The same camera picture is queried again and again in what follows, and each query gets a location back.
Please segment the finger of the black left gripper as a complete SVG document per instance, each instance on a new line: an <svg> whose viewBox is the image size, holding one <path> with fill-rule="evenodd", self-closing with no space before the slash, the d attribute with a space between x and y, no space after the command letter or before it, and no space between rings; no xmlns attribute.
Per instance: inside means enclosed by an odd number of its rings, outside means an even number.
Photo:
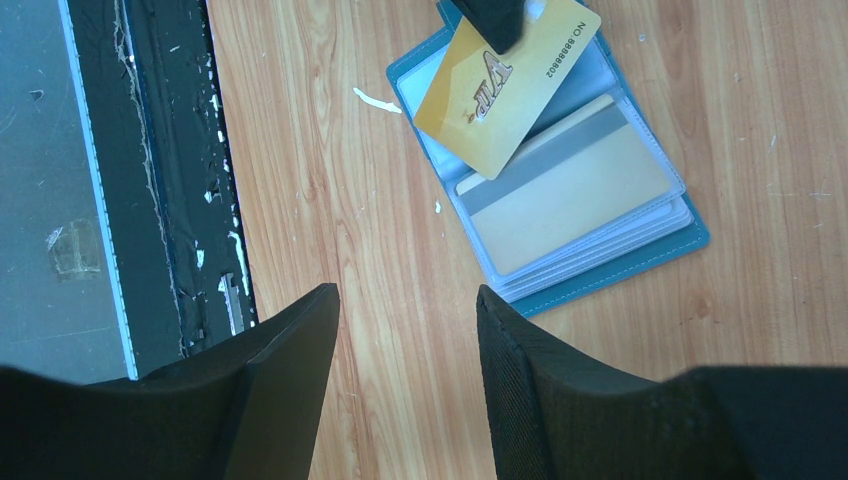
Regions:
<svg viewBox="0 0 848 480"><path fill-rule="evenodd" d="M525 0L456 0L454 5L498 54L523 36Z"/></svg>

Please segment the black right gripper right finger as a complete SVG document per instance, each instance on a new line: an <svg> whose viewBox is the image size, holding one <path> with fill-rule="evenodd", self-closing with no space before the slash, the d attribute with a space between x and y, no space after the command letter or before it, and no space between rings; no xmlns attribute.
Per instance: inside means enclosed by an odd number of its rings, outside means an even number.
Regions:
<svg viewBox="0 0 848 480"><path fill-rule="evenodd" d="M476 303L501 479L843 479L847 372L706 366L653 382L534 325L488 287Z"/></svg>

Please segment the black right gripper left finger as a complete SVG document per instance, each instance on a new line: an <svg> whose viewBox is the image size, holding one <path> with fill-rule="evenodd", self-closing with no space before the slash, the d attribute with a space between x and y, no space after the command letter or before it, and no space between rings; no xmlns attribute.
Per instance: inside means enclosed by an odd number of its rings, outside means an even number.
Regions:
<svg viewBox="0 0 848 480"><path fill-rule="evenodd" d="M340 296L275 316L140 380L77 385L1 370L5 479L305 479Z"/></svg>

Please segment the gold card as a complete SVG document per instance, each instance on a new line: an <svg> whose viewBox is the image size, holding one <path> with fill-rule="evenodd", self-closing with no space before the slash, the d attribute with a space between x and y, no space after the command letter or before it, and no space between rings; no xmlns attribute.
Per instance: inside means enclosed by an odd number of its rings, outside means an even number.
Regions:
<svg viewBox="0 0 848 480"><path fill-rule="evenodd" d="M493 180L455 185L497 279L681 193L683 181L629 99L605 93L522 145Z"/></svg>
<svg viewBox="0 0 848 480"><path fill-rule="evenodd" d="M522 1L496 32L518 27L508 49L465 13L420 104L415 126L492 180L513 156L599 30L577 1Z"/></svg>

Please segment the blue leather card holder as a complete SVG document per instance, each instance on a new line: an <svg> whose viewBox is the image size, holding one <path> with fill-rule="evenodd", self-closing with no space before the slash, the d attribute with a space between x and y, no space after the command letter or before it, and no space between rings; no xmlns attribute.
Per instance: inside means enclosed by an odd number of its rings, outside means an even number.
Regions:
<svg viewBox="0 0 848 480"><path fill-rule="evenodd" d="M581 1L524 1L498 53L461 14L387 77L489 288L532 316L708 243Z"/></svg>

